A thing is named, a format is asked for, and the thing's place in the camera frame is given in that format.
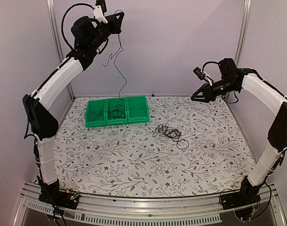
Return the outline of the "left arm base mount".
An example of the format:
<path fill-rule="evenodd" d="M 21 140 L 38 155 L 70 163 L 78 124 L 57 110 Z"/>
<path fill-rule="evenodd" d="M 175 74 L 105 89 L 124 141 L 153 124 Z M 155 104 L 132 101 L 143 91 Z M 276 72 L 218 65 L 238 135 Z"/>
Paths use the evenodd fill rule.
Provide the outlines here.
<path fill-rule="evenodd" d="M 41 187 L 39 201 L 73 210 L 77 208 L 80 198 L 79 192 L 73 191 L 72 189 L 61 190 L 59 180 L 47 185 L 37 176 L 37 181 Z"/>

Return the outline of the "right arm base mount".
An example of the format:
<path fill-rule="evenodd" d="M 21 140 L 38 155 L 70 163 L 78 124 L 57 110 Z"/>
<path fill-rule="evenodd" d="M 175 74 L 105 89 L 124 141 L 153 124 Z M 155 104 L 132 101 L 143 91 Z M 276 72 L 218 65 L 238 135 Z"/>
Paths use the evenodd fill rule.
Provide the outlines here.
<path fill-rule="evenodd" d="M 219 202 L 224 210 L 240 208 L 235 211 L 235 216 L 242 221 L 251 220 L 257 207 L 252 207 L 252 204 L 257 204 L 261 200 L 259 190 L 262 184 L 252 186 L 247 177 L 241 182 L 239 191 L 232 191 L 227 194 L 219 195 Z"/>

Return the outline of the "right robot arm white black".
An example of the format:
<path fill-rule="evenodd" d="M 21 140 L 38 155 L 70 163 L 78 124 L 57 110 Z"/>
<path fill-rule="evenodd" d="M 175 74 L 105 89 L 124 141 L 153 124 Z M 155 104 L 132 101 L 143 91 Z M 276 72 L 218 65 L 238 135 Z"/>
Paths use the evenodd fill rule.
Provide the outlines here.
<path fill-rule="evenodd" d="M 213 81 L 204 68 L 193 69 L 193 73 L 205 83 L 193 93 L 192 101 L 209 103 L 218 96 L 244 90 L 261 101 L 275 117 L 268 132 L 268 144 L 256 167 L 245 179 L 250 187 L 260 186 L 276 166 L 282 164 L 287 151 L 287 96 L 264 80 L 255 69 L 238 68 L 231 58 L 216 65 L 221 73 L 219 81 Z"/>

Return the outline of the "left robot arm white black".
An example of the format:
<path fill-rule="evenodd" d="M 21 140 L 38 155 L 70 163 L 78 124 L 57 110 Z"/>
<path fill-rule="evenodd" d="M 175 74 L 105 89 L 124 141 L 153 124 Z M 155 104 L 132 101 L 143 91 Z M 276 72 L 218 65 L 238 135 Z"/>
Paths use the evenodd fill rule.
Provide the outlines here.
<path fill-rule="evenodd" d="M 24 137 L 34 138 L 34 155 L 39 170 L 38 183 L 45 189 L 44 195 L 52 204 L 59 204 L 63 194 L 58 191 L 59 180 L 54 162 L 54 140 L 59 123 L 50 113 L 50 107 L 62 90 L 79 74 L 85 71 L 101 54 L 109 37 L 121 33 L 124 12 L 117 10 L 105 15 L 107 9 L 103 0 L 90 6 L 93 17 L 83 16 L 72 27 L 74 44 L 60 65 L 31 93 L 23 99 L 27 115 Z"/>

